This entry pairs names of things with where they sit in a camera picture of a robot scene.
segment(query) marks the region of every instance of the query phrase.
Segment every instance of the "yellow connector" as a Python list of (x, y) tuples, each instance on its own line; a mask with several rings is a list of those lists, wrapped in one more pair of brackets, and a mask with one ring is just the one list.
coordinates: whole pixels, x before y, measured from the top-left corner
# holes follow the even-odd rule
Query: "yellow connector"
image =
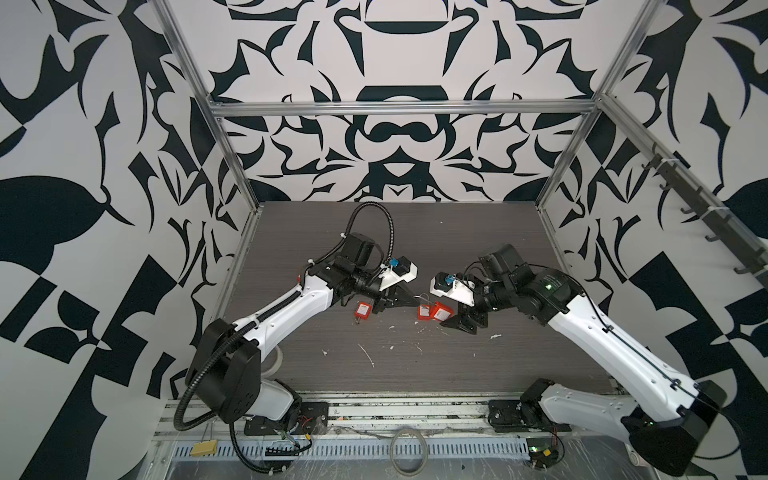
[(216, 453), (216, 444), (218, 440), (208, 440), (207, 442), (196, 443), (192, 446), (190, 455), (193, 457), (202, 457)]

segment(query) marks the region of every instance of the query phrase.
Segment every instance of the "dark brown table surface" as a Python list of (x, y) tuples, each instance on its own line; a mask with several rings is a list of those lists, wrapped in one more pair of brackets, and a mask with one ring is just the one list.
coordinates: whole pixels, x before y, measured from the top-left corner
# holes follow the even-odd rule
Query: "dark brown table surface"
[[(260, 309), (295, 285), (306, 260), (336, 244), (355, 206), (268, 202), (227, 320)], [(483, 250), (502, 243), (514, 245), (529, 263), (559, 268), (533, 204), (386, 207), (395, 221), (394, 256), (405, 255), (419, 268), (407, 284), (416, 295), (429, 291), (437, 272), (463, 271)], [(387, 223), (377, 209), (364, 209), (353, 231), (386, 250)], [(588, 392), (611, 389), (605, 371), (586, 353), (516, 310), (490, 314), (488, 328), (473, 336), (436, 321), (417, 322), (415, 308), (385, 310), (356, 325), (354, 308), (363, 299), (332, 306), (282, 341), (285, 359), (276, 378), (296, 390), (331, 392), (522, 392), (539, 377)]]

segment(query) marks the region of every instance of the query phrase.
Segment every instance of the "black and white patterned wall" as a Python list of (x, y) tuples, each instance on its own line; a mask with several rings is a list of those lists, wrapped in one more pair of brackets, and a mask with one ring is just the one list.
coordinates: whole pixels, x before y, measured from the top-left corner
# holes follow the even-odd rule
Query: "black and white patterned wall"
[(121, 478), (184, 387), (249, 207), (144, 0), (0, 18), (2, 477)]
[[(768, 10), (760, 0), (670, 0), (619, 100), (759, 237), (768, 238)], [(546, 205), (576, 277), (659, 357), (727, 394), (694, 463), (768, 475), (768, 293), (605, 116)]]
[[(640, 0), (172, 0), (215, 101), (590, 98)], [(260, 200), (534, 200), (576, 114), (230, 118)]]

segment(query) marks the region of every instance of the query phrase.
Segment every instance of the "patterned side wall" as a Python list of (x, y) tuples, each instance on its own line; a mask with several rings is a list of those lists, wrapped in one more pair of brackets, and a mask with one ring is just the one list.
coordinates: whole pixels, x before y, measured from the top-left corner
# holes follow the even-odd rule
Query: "patterned side wall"
[(0, 5), (3, 478), (131, 478), (248, 206), (144, 0)]
[[(768, 10), (670, 0), (617, 89), (626, 105), (758, 236), (768, 237)], [(546, 205), (574, 275), (659, 357), (728, 394), (694, 463), (768, 475), (768, 292), (605, 116)]]
[[(170, 2), (221, 102), (590, 98), (642, 4)], [(260, 200), (534, 200), (576, 117), (231, 118), (227, 130)]]

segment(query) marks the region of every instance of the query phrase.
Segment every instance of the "patterned back wall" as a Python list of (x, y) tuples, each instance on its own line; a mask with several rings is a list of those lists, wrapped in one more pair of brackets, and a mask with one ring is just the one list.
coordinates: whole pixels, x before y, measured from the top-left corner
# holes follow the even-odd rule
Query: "patterned back wall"
[[(768, 238), (768, 9), (670, 0), (619, 101), (759, 237)], [(602, 116), (546, 205), (574, 275), (652, 352), (727, 394), (694, 463), (768, 475), (768, 292)]]
[[(641, 0), (171, 0), (215, 101), (590, 98)], [(534, 200), (577, 114), (230, 118), (260, 200)]]
[(249, 209), (144, 0), (0, 18), (0, 476), (135, 478)]

